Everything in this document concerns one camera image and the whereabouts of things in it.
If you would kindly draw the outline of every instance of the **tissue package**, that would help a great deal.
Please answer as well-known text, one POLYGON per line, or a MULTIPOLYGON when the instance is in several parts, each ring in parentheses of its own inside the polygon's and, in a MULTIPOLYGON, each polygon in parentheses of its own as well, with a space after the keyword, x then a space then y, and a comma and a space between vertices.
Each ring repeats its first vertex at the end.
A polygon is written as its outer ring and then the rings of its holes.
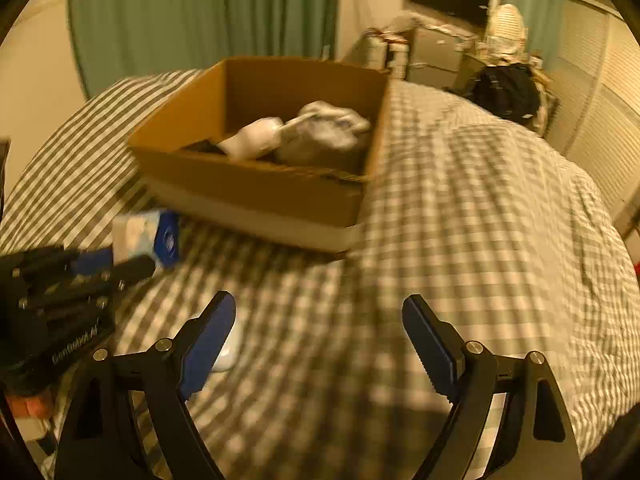
POLYGON ((118 215, 111 223, 113 263, 148 254, 156 269, 178 261, 178 215, 166 209, 118 215))

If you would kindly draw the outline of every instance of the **white cloth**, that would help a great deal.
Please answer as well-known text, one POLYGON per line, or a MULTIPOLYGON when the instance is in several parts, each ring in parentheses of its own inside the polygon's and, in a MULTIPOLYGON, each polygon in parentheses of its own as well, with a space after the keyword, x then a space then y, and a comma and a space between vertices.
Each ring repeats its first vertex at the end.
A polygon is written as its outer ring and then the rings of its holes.
POLYGON ((264 117, 219 142, 218 147, 232 158, 259 158, 280 143, 281 126, 279 117, 264 117))
POLYGON ((281 128, 276 158, 288 166, 359 173, 362 155, 369 146, 369 129, 369 121, 350 108, 315 101, 281 128))

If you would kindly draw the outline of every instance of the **orange object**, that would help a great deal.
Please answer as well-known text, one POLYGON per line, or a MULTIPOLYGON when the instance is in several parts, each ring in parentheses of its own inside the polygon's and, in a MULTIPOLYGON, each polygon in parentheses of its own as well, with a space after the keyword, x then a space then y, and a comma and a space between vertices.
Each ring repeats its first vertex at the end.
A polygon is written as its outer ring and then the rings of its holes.
POLYGON ((53 415, 53 400, 48 388, 37 396, 7 396, 6 399, 15 418, 51 418, 53 415))

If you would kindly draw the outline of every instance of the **bed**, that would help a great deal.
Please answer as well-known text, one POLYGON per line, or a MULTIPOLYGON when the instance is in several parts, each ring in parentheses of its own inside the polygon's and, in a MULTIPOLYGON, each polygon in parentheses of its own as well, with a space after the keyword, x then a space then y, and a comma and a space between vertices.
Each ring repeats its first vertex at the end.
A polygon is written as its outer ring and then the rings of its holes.
MULTIPOLYGON (((157 206, 126 138, 197 75, 121 80, 73 115, 9 196, 0 250, 98 248, 115 215, 157 206)), ((383 153, 362 240, 339 258, 182 218, 181 263, 122 297, 112 351, 175 335, 228 290, 239 361, 188 402, 226 478, 411 478, 449 411, 402 329, 402 300, 417 293, 494 353, 544 352, 585 457, 640 401, 638 283, 596 185, 529 130, 405 82, 392 85, 383 153)), ((57 433, 77 372, 58 387, 57 433)), ((502 400, 468 478, 486 464, 502 400)))

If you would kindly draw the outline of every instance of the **white object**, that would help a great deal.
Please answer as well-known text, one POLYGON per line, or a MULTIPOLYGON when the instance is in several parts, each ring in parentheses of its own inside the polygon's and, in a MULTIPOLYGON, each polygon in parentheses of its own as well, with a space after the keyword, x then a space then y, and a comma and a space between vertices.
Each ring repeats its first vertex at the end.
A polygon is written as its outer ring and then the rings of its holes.
POLYGON ((236 317, 234 325, 231 327, 228 336, 226 336, 222 350, 220 354, 218 354, 218 357, 216 357, 216 361, 213 363, 211 370, 214 372, 226 372, 229 368, 233 367, 236 361, 238 361, 241 342, 242 328, 236 317))
POLYGON ((362 234, 359 223, 336 227, 257 211, 199 195, 163 180, 143 177, 158 200, 176 211, 279 244, 336 254, 351 249, 362 234))
POLYGON ((119 214, 111 221, 113 263, 119 264, 139 254, 148 254, 156 263, 156 270, 177 261, 177 225, 161 222, 171 212, 156 209, 119 214))
POLYGON ((280 144, 279 117, 258 119, 242 128, 233 137, 218 143, 218 147, 232 158, 259 158, 272 152, 280 144))
POLYGON ((484 42, 490 60, 518 62, 524 53, 527 30, 518 7, 504 4, 489 16, 484 42))
POLYGON ((310 119, 311 117, 314 117, 315 115, 316 115, 316 112, 308 112, 306 114, 300 114, 297 117, 294 117, 292 120, 287 121, 286 123, 284 123, 284 125, 280 128, 280 140, 282 140, 282 133, 284 131, 291 130, 291 129, 295 128, 301 122, 306 121, 307 119, 310 119))
POLYGON ((470 33, 461 27, 457 27, 452 23, 444 23, 430 16, 420 14, 419 12, 412 12, 404 10, 398 14, 386 27, 385 32, 392 32, 398 34, 411 30, 412 28, 426 28, 428 30, 437 30, 448 36, 456 38, 460 43, 465 44, 465 50, 471 46, 473 40, 476 39, 476 35, 470 33))
POLYGON ((341 150, 351 149, 357 142, 357 135, 366 132, 371 126, 369 121, 354 110, 338 108, 324 101, 314 101, 300 108, 293 121, 300 119, 305 120, 299 121, 297 128, 315 124, 319 127, 313 129, 313 133, 318 134, 318 138, 327 145, 341 150))
POLYGON ((365 66, 375 70, 382 70, 385 67, 388 44, 376 36, 367 36, 364 41, 366 45, 365 66))

